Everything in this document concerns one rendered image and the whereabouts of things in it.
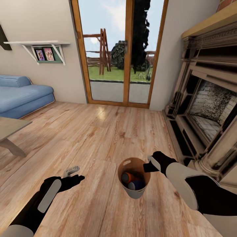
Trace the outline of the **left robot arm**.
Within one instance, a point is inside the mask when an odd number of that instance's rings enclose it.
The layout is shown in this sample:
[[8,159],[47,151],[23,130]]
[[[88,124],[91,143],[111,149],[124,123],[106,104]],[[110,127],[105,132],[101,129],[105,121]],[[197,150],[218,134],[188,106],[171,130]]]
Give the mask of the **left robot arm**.
[[45,179],[40,191],[34,194],[0,237],[33,237],[57,193],[71,189],[85,179],[82,175],[70,176],[79,170],[78,166],[73,166],[64,171],[63,178],[53,176]]

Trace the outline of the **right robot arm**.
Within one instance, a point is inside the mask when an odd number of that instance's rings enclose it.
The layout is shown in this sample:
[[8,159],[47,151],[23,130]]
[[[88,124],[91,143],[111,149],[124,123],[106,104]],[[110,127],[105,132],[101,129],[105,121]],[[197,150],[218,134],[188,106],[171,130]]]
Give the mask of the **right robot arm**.
[[164,173],[190,209],[198,210],[223,237],[237,237],[236,194],[160,151],[148,155],[148,162],[143,164],[145,172]]

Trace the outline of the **trash can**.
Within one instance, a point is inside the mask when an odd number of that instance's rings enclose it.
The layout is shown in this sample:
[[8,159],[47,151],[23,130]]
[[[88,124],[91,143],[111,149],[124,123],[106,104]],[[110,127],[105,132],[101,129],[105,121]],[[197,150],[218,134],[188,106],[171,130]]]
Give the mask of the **trash can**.
[[[126,165],[123,165],[128,160],[130,160],[131,162]],[[143,164],[145,164],[145,163],[146,162],[141,160],[140,158],[130,157],[130,158],[123,160],[118,167],[118,179],[119,179],[120,183],[122,184],[123,188],[125,189],[125,191],[133,199],[140,198],[143,195],[145,189],[147,188],[147,186],[150,182],[151,173],[144,171]],[[140,180],[143,181],[145,187],[141,190],[138,190],[138,191],[137,190],[133,191],[133,190],[128,189],[128,184],[126,184],[122,181],[122,175],[124,173],[130,173],[134,177],[138,177]]]

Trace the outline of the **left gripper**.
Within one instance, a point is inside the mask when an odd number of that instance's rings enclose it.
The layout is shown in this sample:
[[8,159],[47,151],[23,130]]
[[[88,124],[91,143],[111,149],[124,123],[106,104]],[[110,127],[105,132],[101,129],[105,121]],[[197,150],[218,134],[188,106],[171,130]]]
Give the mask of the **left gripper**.
[[65,178],[67,180],[67,188],[65,189],[68,190],[68,189],[71,189],[72,187],[78,185],[83,179],[85,179],[84,176],[79,176],[79,175],[74,175],[72,177],[67,177]]

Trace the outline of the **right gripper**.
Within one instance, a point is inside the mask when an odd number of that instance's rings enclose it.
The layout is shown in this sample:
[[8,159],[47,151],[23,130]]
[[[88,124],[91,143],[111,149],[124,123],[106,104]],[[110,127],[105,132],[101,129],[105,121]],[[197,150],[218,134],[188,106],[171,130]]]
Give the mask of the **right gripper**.
[[146,164],[143,164],[143,167],[144,167],[144,171],[145,172],[156,172],[156,171],[159,171],[158,169],[154,169],[150,163],[146,163]]

